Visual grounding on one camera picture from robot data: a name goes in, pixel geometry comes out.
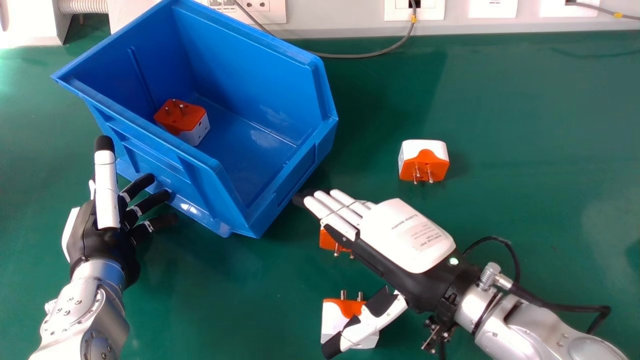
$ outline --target wall switch panel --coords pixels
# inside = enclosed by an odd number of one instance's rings
[[[196,0],[212,9],[240,20],[245,24],[253,24],[243,12],[238,9],[234,0]],[[287,11],[285,0],[238,0],[261,24],[286,24]]]
[[[415,0],[418,21],[444,20],[445,0]],[[410,0],[385,0],[385,21],[409,21],[413,10]]]
[[[585,3],[600,6],[600,0],[577,0],[578,3]],[[596,17],[596,10],[581,8],[579,6],[565,5],[564,0],[540,0],[540,17]]]
[[[518,0],[469,0],[471,19],[515,19]]]

